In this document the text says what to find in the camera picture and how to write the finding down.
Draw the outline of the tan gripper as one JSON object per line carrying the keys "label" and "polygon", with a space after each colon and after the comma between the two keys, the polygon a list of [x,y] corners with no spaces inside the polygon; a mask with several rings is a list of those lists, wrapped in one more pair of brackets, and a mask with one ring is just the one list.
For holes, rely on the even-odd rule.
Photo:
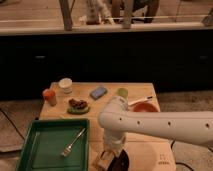
{"label": "tan gripper", "polygon": [[115,158],[115,154],[112,151],[103,151],[97,155],[93,161],[93,166],[98,171],[107,171]]}

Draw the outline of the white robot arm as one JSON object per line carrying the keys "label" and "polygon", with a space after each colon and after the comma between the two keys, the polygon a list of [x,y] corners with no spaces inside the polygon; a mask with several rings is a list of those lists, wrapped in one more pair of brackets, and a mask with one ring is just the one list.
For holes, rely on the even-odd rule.
{"label": "white robot arm", "polygon": [[126,98],[112,97],[99,112],[103,146],[119,156],[127,133],[170,139],[206,148],[213,147],[213,112],[133,112]]}

